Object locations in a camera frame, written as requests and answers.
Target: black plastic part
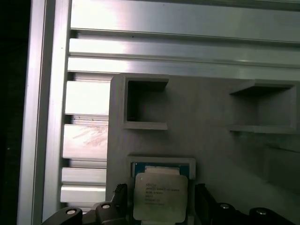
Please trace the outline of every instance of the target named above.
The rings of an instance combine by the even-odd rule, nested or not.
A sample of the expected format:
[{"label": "black plastic part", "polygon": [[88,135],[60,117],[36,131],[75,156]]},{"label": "black plastic part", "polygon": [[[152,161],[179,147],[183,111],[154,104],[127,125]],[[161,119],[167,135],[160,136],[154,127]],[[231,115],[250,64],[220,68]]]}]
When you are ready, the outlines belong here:
[{"label": "black plastic part", "polygon": [[236,215],[235,208],[232,205],[224,202],[218,203],[214,208],[212,224],[213,225],[223,225],[223,224],[238,225],[239,219]]},{"label": "black plastic part", "polygon": [[112,202],[103,202],[96,208],[97,225],[127,225],[127,221],[122,217],[116,205]]},{"label": "black plastic part", "polygon": [[112,203],[116,205],[121,217],[126,217],[127,214],[127,192],[127,184],[118,184],[112,198]]},{"label": "black plastic part", "polygon": [[195,185],[195,211],[203,225],[210,225],[216,204],[205,184]]},{"label": "black plastic part", "polygon": [[256,225],[294,225],[281,215],[266,208],[254,208],[249,212],[252,224]]},{"label": "black plastic part", "polygon": [[54,213],[42,225],[81,225],[82,218],[83,212],[80,208],[66,207]]}]

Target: metal frame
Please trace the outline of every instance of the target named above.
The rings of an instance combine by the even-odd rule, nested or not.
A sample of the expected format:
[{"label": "metal frame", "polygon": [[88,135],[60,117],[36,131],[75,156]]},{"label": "metal frame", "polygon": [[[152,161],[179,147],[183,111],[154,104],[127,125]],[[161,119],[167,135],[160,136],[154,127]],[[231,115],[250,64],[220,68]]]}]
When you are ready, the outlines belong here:
[{"label": "metal frame", "polygon": [[18,225],[42,221],[54,9],[54,0],[31,1]]},{"label": "metal frame", "polygon": [[[253,8],[32,0],[18,224],[40,224],[59,209],[61,194],[68,197],[77,185],[62,186],[61,180],[68,72],[75,82],[107,76],[100,73],[300,80],[293,48],[300,44],[299,20],[299,12]],[[69,39],[71,30],[77,39]],[[94,114],[71,116],[74,124],[103,124]],[[72,157],[69,165],[106,168],[95,158]],[[83,189],[78,171],[69,172]],[[90,196],[104,192],[101,187]]]},{"label": "metal frame", "polygon": [[73,0],[71,27],[83,31],[297,43],[299,20],[298,12],[279,10],[134,0]]},{"label": "metal frame", "polygon": [[61,150],[64,132],[70,16],[71,0],[57,0],[54,20],[43,221],[60,209]]}]

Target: metal screw head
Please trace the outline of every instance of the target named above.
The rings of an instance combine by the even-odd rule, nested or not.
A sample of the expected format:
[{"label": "metal screw head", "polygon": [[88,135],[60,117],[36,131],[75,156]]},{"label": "metal screw head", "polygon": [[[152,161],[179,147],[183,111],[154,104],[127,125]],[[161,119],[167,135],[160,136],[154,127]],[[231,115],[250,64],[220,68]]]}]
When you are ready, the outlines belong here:
[{"label": "metal screw head", "polygon": [[227,205],[227,204],[221,204],[220,206],[221,206],[221,208],[224,209],[224,210],[229,209],[229,205]]},{"label": "metal screw head", "polygon": [[72,214],[74,214],[74,213],[76,213],[76,210],[69,210],[69,211],[67,211],[67,214],[68,214],[68,215],[72,215]]},{"label": "metal screw head", "polygon": [[267,212],[265,210],[262,210],[262,209],[257,209],[256,212],[260,215],[266,215]]},{"label": "metal screw head", "polygon": [[110,205],[103,205],[102,208],[103,208],[103,209],[109,209],[109,208],[110,208]]}]

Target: rectangular slot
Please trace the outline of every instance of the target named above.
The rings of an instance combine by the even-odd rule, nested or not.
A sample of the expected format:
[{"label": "rectangular slot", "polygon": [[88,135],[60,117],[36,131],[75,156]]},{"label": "rectangular slot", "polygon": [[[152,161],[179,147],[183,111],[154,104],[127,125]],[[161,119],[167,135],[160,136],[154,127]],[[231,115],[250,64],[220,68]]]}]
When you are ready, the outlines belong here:
[{"label": "rectangular slot", "polygon": [[166,130],[168,79],[128,78],[125,93],[124,128]]},{"label": "rectangular slot", "polygon": [[296,132],[296,82],[254,80],[230,92],[232,131],[290,134]]}]

